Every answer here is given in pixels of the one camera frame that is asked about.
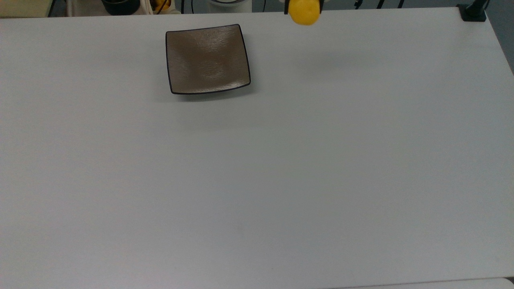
black mount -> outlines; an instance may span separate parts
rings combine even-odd
[[[487,0],[475,0],[471,5],[457,4],[462,20],[466,22],[485,22],[487,16],[485,15],[484,4],[486,2]]]

white container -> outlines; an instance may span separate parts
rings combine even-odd
[[[209,13],[251,13],[252,0],[207,0]]]
[[[140,0],[141,6],[132,15],[149,15],[152,12],[148,0]],[[111,16],[103,7],[100,0],[68,0],[66,1],[66,16]]]

yellow object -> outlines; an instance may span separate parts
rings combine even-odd
[[[164,11],[164,10],[168,9],[170,7],[170,3],[168,0],[155,0],[156,7],[155,7],[154,11],[159,11],[159,9],[162,6],[162,3],[164,3],[164,1],[166,1],[166,4],[162,8],[162,10]]]
[[[319,0],[289,0],[287,13],[300,25],[312,25],[320,17]]]

black bowl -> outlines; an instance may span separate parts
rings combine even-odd
[[[139,9],[140,0],[102,0],[110,15],[131,15]]]

square plate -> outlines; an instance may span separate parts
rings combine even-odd
[[[204,94],[250,84],[250,68],[239,24],[166,32],[171,92]]]

